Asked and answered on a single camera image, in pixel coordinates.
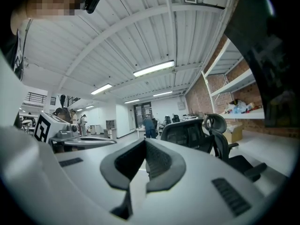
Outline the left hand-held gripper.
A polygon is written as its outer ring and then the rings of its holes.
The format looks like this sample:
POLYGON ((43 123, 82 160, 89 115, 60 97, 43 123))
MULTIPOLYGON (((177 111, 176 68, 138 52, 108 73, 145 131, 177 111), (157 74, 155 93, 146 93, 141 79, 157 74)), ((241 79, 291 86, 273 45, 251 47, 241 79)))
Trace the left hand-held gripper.
MULTIPOLYGON (((34 130, 34 137, 44 143, 47 143, 53 137, 66 139, 79 135, 76 125, 45 112, 40 113, 34 130)), ((113 139, 96 136, 82 136, 79 140, 50 141, 54 153, 88 150, 116 143, 113 139)))

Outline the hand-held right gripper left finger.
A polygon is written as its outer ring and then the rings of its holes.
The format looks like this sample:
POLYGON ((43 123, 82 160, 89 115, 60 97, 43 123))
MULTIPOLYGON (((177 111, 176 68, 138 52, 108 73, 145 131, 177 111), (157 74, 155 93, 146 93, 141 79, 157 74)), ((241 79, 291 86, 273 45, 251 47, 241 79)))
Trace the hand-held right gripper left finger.
POLYGON ((110 217, 145 221, 144 139, 61 153, 56 158, 80 191, 110 217))

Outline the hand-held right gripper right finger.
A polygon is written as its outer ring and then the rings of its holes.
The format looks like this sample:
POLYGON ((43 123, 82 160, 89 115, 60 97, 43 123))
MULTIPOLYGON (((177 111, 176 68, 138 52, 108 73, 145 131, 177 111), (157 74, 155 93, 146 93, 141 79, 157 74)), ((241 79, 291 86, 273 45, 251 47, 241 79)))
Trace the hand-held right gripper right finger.
POLYGON ((237 216, 230 209, 213 184, 227 182, 253 209, 264 196, 244 175, 212 155, 159 141, 185 160, 186 172, 168 191, 146 195, 138 209, 138 223, 142 225, 232 225, 237 216))

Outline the black double door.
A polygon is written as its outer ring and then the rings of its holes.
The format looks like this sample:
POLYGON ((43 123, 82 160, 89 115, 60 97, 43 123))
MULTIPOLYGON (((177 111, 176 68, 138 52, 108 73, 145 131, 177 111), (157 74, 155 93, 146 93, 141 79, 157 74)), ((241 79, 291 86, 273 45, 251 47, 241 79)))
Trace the black double door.
POLYGON ((141 128, 146 118, 153 119, 151 102, 134 105, 135 125, 141 128))

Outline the cardboard box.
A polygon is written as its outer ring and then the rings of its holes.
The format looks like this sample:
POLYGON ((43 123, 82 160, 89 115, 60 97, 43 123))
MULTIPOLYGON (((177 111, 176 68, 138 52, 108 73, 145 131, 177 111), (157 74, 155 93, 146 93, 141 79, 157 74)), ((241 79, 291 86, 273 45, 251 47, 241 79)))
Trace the cardboard box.
POLYGON ((227 124, 226 131, 223 133, 228 143, 235 143, 243 138, 243 124, 241 122, 233 122, 227 124))

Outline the black metal railing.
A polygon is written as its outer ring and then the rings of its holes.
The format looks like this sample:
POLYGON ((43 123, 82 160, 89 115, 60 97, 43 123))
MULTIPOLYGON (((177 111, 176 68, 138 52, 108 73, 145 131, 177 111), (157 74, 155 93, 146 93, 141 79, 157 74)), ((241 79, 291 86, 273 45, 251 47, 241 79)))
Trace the black metal railing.
POLYGON ((37 93, 33 93, 33 92, 28 92, 25 101, 28 102, 35 102, 35 103, 39 103, 39 104, 44 104, 47 100, 47 96, 46 95, 42 95, 42 94, 37 94, 37 93))

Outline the long white workbench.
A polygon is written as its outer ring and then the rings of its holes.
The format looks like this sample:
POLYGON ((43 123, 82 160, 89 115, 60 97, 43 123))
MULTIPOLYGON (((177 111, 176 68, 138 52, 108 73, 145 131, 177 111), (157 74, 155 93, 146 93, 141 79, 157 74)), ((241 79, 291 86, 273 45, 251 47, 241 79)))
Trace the long white workbench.
POLYGON ((300 152, 300 140, 243 130, 243 138, 235 149, 266 163, 268 167, 289 177, 300 152))

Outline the pile of colourful packets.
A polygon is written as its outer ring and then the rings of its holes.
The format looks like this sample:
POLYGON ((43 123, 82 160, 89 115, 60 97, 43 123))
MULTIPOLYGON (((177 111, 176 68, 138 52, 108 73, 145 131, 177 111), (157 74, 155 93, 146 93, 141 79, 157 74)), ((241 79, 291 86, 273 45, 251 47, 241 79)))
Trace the pile of colourful packets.
POLYGON ((262 105, 256 106, 254 103, 246 104, 245 102, 235 99, 231 102, 229 102, 226 107, 224 114, 244 114, 244 113, 250 113, 252 111, 262 109, 262 105))

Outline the white metal shelving rack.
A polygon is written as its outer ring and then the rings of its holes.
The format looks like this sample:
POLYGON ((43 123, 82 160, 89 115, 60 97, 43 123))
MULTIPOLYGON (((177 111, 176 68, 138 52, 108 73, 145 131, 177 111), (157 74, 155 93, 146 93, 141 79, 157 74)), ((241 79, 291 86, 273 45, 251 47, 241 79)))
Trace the white metal shelving rack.
POLYGON ((232 72, 234 68, 243 60, 243 56, 236 48, 236 46, 226 39, 224 46, 220 50, 217 57, 214 59, 212 65, 207 70, 207 72, 202 72, 209 96, 212 105, 213 112, 215 113, 217 109, 214 106, 214 103, 223 94, 232 95, 234 92, 237 92, 255 82, 254 75, 250 69, 247 69, 245 72, 242 72, 237 78, 233 81, 228 81, 227 75, 232 72), (214 92, 211 92, 208 77, 213 75, 220 75, 224 78, 224 84, 221 85, 221 88, 217 89, 214 92))

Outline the person's black shirt torso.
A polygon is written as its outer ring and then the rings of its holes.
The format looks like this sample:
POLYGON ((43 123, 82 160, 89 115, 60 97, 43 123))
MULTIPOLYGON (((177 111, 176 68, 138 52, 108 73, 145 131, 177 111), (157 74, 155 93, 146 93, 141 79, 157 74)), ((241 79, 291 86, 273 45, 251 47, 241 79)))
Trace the person's black shirt torso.
POLYGON ((23 79, 23 59, 20 45, 20 24, 15 25, 13 11, 5 12, 0 20, 0 49, 6 62, 21 81, 23 79))

